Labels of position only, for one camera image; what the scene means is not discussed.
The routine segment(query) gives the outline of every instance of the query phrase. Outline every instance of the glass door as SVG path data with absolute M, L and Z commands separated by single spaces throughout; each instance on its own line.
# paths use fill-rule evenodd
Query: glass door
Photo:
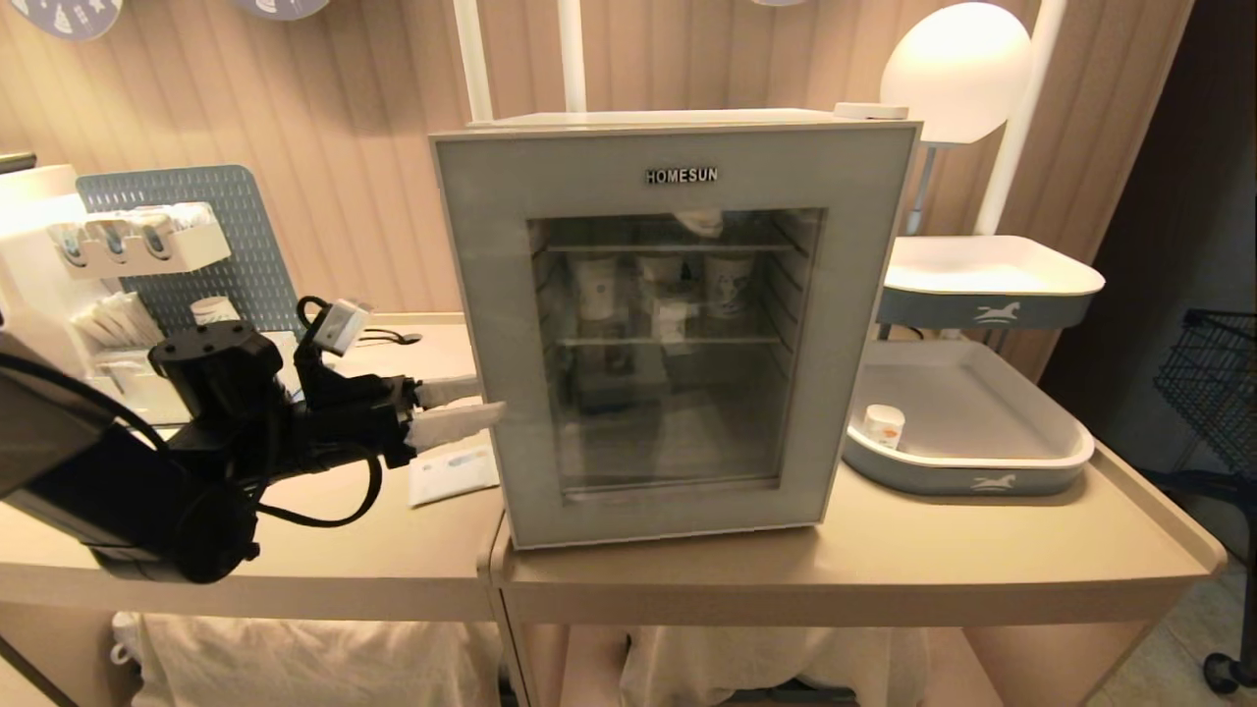
M 529 221 L 566 497 L 777 484 L 823 213 Z

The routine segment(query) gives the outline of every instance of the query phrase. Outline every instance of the mini fridge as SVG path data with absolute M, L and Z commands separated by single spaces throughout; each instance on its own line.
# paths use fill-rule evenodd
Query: mini fridge
M 767 109 L 434 136 L 517 547 L 825 517 L 919 127 Z

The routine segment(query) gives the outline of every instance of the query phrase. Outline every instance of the wire basket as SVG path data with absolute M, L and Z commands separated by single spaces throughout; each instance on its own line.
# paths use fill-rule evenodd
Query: wire basket
M 1257 482 L 1257 315 L 1188 309 L 1153 385 L 1227 467 Z

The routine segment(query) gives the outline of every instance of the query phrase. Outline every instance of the white paper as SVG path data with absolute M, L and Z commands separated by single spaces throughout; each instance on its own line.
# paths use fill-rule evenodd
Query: white paper
M 410 463 L 410 504 L 422 506 L 498 483 L 498 462 L 488 444 L 440 455 L 425 454 Z

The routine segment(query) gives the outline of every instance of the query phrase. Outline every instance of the white cloth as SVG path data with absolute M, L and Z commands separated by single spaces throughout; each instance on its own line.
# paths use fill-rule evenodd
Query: white cloth
M 498 707 L 493 624 L 119 613 L 132 707 Z
M 929 653 L 923 629 L 641 626 L 620 678 L 622 707 L 708 707 L 791 678 L 848 687 L 861 707 L 916 707 Z

